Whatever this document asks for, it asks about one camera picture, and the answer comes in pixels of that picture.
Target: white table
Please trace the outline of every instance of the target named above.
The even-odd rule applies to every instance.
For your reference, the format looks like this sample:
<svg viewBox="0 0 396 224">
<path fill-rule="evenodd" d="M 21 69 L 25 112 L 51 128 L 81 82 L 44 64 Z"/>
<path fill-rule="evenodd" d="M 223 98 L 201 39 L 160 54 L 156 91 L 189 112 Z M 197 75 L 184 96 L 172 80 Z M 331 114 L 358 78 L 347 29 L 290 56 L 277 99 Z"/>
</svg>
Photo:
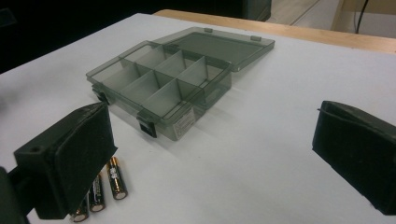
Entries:
<svg viewBox="0 0 396 224">
<path fill-rule="evenodd" d="M 136 14 L 0 75 L 0 165 L 71 111 L 98 102 L 85 74 L 144 40 L 192 26 L 259 35 L 275 48 L 179 141 L 153 139 L 110 107 L 130 195 L 84 223 L 395 223 L 312 150 L 323 100 L 396 124 L 396 56 Z M 38 220 L 32 223 L 69 223 Z"/>
</svg>

